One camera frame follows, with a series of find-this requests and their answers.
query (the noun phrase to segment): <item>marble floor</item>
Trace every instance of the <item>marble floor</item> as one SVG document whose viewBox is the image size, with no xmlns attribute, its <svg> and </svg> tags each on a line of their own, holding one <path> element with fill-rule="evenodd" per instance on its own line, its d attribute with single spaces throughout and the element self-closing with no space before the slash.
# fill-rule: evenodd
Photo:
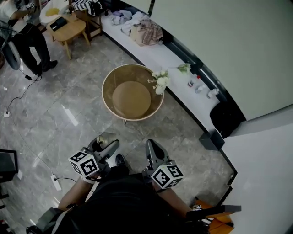
<svg viewBox="0 0 293 234">
<path fill-rule="evenodd" d="M 23 173 L 21 180 L 15 176 L 1 184 L 10 196 L 4 199 L 7 208 L 0 210 L 0 219 L 6 219 L 15 233 L 25 233 L 26 226 L 56 207 L 74 182 L 60 179 L 62 190 L 56 191 L 51 170 L 57 177 L 77 179 L 68 157 L 104 131 L 117 134 L 119 151 L 137 172 L 147 165 L 145 141 L 158 141 L 184 172 L 174 189 L 178 195 L 188 203 L 199 196 L 217 204 L 233 171 L 219 152 L 203 148 L 198 141 L 203 131 L 169 93 L 153 117 L 124 126 L 104 106 L 101 87 L 109 71 L 135 61 L 105 36 L 94 38 L 90 48 L 84 38 L 74 40 L 69 61 L 62 46 L 52 42 L 48 32 L 44 35 L 51 60 L 59 63 L 13 102 L 10 118 L 4 118 L 5 108 L 31 81 L 7 65 L 0 70 L 0 149 L 17 151 Z"/>
</svg>

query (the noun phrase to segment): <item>black pants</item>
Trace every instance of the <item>black pants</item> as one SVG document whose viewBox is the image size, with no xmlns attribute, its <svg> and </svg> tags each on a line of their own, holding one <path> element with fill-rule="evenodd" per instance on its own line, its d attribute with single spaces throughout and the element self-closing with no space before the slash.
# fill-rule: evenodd
<svg viewBox="0 0 293 234">
<path fill-rule="evenodd" d="M 50 55 L 46 40 L 37 27 L 27 24 L 19 34 L 12 38 L 21 59 L 24 64 L 34 73 L 38 74 L 41 69 L 48 70 L 50 66 Z M 37 65 L 36 59 L 33 57 L 30 47 L 35 47 L 41 58 L 41 66 Z"/>
</svg>

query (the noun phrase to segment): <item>round wooden table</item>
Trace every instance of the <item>round wooden table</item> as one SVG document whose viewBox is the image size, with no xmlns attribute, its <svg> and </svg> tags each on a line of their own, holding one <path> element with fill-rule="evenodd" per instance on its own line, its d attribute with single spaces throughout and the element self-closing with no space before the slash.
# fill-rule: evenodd
<svg viewBox="0 0 293 234">
<path fill-rule="evenodd" d="M 102 86 L 102 97 L 110 112 L 126 121 L 140 121 L 154 115 L 163 95 L 153 89 L 152 71 L 138 64 L 126 64 L 112 70 Z"/>
<path fill-rule="evenodd" d="M 53 31 L 50 25 L 61 17 L 66 19 L 67 24 L 57 29 L 56 31 Z M 70 15 L 63 15 L 58 17 L 57 19 L 55 19 L 47 25 L 47 30 L 51 33 L 53 41 L 56 40 L 60 42 L 61 45 L 65 45 L 66 53 L 68 55 L 69 60 L 71 60 L 71 55 L 68 49 L 69 40 L 82 34 L 86 39 L 87 44 L 90 45 L 90 42 L 87 38 L 87 34 L 85 33 L 86 23 L 80 19 L 73 20 L 73 18 Z"/>
</svg>

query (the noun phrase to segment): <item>small wooden table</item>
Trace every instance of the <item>small wooden table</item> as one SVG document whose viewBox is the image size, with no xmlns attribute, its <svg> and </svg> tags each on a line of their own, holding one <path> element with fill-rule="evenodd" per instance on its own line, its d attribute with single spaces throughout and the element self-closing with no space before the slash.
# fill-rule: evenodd
<svg viewBox="0 0 293 234">
<path fill-rule="evenodd" d="M 59 28 L 58 30 L 53 31 L 51 29 L 50 25 L 52 23 L 54 23 L 60 17 L 65 18 L 67 21 L 67 24 L 64 25 L 63 27 Z M 53 37 L 53 41 L 56 40 L 56 41 L 60 42 L 62 45 L 65 45 L 66 53 L 68 55 L 69 60 L 71 60 L 71 55 L 70 55 L 70 52 L 68 49 L 68 41 L 69 40 L 82 34 L 84 36 L 84 38 L 86 39 L 87 44 L 90 45 L 90 42 L 87 38 L 87 34 L 85 33 L 86 23 L 80 19 L 77 19 L 74 21 L 73 18 L 68 15 L 63 15 L 60 17 L 58 17 L 54 21 L 50 22 L 47 25 L 47 30 L 51 33 L 51 35 Z"/>
</svg>

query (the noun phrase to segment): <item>small bottle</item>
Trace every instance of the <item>small bottle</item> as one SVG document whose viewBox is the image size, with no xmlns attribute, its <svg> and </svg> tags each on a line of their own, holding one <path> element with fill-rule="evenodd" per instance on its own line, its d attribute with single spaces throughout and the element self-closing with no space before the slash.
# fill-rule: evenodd
<svg viewBox="0 0 293 234">
<path fill-rule="evenodd" d="M 219 89 L 213 89 L 213 90 L 209 91 L 206 96 L 207 96 L 207 98 L 212 98 L 212 97 L 218 95 L 219 92 L 220 92 Z"/>
<path fill-rule="evenodd" d="M 77 20 L 76 13 L 74 11 L 71 12 L 71 17 L 73 21 Z"/>
<path fill-rule="evenodd" d="M 197 79 L 200 79 L 201 77 L 199 76 L 199 75 L 197 75 L 196 77 L 195 77 L 195 75 L 192 75 L 191 76 L 191 78 L 190 78 L 190 81 L 188 82 L 188 86 L 189 87 L 192 87 L 192 86 L 194 86 L 194 84 L 197 82 Z"/>
<path fill-rule="evenodd" d="M 206 88 L 206 85 L 200 85 L 200 86 L 197 86 L 195 88 L 195 93 L 200 93 L 201 91 L 204 90 L 204 88 Z"/>
</svg>

